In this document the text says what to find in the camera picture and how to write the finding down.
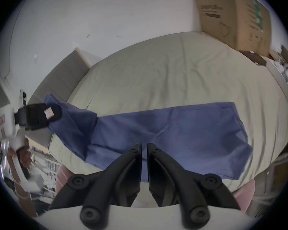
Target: pink cushion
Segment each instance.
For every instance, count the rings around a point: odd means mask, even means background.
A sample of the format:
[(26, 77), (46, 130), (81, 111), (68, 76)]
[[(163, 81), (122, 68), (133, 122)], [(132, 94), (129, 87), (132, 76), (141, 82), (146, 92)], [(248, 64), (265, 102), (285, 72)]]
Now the pink cushion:
[(58, 168), (58, 175), (56, 179), (56, 193), (58, 193), (62, 187), (67, 183), (69, 177), (74, 175), (68, 168), (66, 168), (64, 165), (61, 165)]
[(237, 191), (233, 193), (238, 205), (243, 213), (246, 212), (255, 192), (255, 180), (251, 179), (248, 183), (244, 184)]

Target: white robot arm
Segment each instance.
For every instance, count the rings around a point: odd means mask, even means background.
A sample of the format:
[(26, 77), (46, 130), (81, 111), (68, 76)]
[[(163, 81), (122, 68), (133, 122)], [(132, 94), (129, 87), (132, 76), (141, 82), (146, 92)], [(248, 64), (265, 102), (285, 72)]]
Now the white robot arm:
[[(0, 140), (7, 139), (9, 146), (14, 151), (23, 148), (26, 130), (46, 127), (48, 122), (60, 118), (60, 108), (54, 106), (51, 110), (54, 110), (56, 115), (48, 116), (47, 119), (44, 111), (49, 108), (51, 109), (50, 106), (45, 104), (25, 105), (15, 112), (11, 104), (1, 107)], [(42, 176), (40, 174), (30, 176), (27, 169), (20, 164), (18, 157), (12, 159), (21, 187), (27, 192), (40, 191), (44, 183)]]

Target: mattress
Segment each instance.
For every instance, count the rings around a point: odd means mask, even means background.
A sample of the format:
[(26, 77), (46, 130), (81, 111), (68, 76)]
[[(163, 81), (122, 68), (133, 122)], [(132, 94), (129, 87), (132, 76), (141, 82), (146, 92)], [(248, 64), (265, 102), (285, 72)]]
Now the mattress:
[[(198, 32), (150, 39), (112, 54), (91, 67), (68, 102), (99, 117), (234, 102), (253, 155), (239, 180), (223, 179), (231, 191), (264, 171), (288, 142), (288, 102), (270, 72)], [(56, 135), (49, 150), (73, 173), (100, 171), (69, 151)]]

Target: blue towel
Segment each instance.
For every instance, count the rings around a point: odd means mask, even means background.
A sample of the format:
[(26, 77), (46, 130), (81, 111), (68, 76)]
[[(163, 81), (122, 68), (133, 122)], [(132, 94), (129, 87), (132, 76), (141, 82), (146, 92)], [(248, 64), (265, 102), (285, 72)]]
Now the blue towel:
[(232, 102), (178, 106), (104, 117), (58, 101), (62, 108), (51, 122), (54, 132), (86, 163), (106, 169), (124, 152), (142, 143), (142, 181), (148, 181), (147, 143), (172, 156), (184, 169), (221, 178), (239, 179), (252, 154), (248, 137)]

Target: gray headboard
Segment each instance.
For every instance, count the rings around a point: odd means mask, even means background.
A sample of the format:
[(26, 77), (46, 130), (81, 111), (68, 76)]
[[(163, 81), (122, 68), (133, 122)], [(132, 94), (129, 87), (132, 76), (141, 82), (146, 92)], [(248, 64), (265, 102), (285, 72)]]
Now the gray headboard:
[[(74, 50), (46, 76), (27, 104), (42, 103), (47, 94), (54, 94), (57, 99), (66, 102), (89, 68), (81, 52), (78, 49)], [(52, 132), (43, 128), (27, 131), (26, 136), (48, 148)]]

